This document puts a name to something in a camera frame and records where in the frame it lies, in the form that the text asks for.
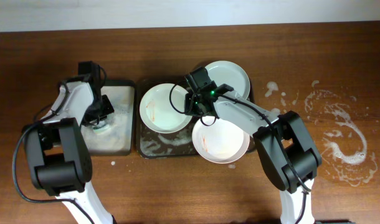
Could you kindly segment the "yellow green sponge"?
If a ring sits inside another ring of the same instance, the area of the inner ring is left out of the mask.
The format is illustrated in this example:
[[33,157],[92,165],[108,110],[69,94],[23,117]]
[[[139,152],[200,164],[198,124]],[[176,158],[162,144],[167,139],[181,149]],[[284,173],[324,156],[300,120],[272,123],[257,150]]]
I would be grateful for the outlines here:
[[100,123],[94,126],[92,129],[95,134],[103,134],[106,131],[108,131],[110,128],[111,126],[108,123]]

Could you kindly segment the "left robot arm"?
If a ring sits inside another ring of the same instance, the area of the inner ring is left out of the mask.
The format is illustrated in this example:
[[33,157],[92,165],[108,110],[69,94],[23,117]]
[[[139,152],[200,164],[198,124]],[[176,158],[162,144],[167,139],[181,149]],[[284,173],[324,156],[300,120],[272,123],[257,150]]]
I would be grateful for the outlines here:
[[34,203],[62,202],[78,223],[116,222],[91,183],[92,160],[81,133],[82,126],[96,126],[114,112],[101,93],[106,80],[101,66],[80,62],[77,76],[58,84],[50,110],[25,126],[17,143],[24,146],[32,184],[49,195]]

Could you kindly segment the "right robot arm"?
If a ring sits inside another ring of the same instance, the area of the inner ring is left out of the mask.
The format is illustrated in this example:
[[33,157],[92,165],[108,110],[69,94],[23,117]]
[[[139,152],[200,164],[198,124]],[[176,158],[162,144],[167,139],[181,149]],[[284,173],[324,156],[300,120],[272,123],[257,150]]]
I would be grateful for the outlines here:
[[253,137],[265,175],[280,191],[281,223],[314,223],[311,187],[322,163],[301,117],[274,114],[246,100],[227,84],[216,85],[204,67],[185,75],[191,91],[184,113],[228,121]]

